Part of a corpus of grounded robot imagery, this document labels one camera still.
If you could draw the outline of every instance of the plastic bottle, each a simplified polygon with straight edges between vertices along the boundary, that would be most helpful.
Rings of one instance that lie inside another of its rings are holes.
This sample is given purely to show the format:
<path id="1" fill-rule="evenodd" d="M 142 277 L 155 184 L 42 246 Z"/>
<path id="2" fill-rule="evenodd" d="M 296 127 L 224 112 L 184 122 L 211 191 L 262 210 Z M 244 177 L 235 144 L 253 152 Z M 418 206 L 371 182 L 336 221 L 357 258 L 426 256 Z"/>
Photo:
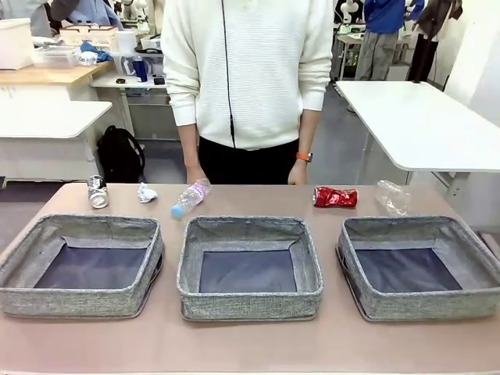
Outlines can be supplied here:
<path id="1" fill-rule="evenodd" d="M 175 219 L 180 219 L 199 205 L 211 190 L 212 185 L 207 178 L 197 180 L 180 195 L 177 204 L 172 207 L 172 216 Z"/>
<path id="2" fill-rule="evenodd" d="M 377 184 L 377 201 L 391 214 L 396 216 L 408 215 L 412 199 L 410 193 L 403 187 L 390 181 L 379 181 Z"/>

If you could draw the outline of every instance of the silver can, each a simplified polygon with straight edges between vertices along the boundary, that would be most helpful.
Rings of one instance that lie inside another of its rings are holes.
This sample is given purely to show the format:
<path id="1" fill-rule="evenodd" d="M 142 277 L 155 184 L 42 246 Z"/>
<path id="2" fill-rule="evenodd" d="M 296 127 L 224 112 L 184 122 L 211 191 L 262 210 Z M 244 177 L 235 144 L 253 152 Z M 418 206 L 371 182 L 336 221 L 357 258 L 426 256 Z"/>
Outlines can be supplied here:
<path id="1" fill-rule="evenodd" d="M 104 209 L 109 204 L 106 181 L 99 175 L 90 176 L 87 180 L 88 201 L 95 209 Z"/>

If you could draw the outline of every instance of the red can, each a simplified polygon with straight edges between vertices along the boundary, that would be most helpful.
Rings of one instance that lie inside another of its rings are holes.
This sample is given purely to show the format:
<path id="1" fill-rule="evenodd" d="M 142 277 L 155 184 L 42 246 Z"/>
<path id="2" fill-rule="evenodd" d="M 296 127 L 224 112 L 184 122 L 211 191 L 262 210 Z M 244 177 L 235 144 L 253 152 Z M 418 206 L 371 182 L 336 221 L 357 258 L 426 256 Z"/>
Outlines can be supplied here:
<path id="1" fill-rule="evenodd" d="M 316 207 L 347 207 L 354 208 L 358 204 L 357 190 L 338 190 L 328 186 L 314 189 L 312 203 Z"/>

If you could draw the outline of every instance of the white sweater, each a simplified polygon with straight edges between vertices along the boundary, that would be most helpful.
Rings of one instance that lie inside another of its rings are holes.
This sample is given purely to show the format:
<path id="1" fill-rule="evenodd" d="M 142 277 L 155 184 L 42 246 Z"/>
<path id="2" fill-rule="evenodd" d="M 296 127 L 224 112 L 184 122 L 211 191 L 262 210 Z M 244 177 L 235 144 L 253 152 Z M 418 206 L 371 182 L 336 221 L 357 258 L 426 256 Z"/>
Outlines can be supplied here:
<path id="1" fill-rule="evenodd" d="M 224 0 L 236 147 L 298 138 L 330 81 L 333 0 Z M 177 126 L 233 147 L 222 0 L 166 0 L 162 50 Z"/>

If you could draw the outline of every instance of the sweater cuff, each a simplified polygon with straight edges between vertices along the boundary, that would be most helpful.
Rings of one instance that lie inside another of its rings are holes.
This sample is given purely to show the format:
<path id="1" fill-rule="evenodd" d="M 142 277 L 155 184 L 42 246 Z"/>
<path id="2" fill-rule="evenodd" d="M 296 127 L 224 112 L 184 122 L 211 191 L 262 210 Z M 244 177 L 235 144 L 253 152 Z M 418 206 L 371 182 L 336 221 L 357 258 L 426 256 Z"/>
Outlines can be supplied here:
<path id="1" fill-rule="evenodd" d="M 178 127 L 192 125 L 196 123 L 196 107 L 195 104 L 184 105 L 182 107 L 172 107 L 175 123 Z"/>
<path id="2" fill-rule="evenodd" d="M 323 109 L 324 92 L 307 91 L 302 93 L 302 108 L 311 111 L 321 111 Z"/>

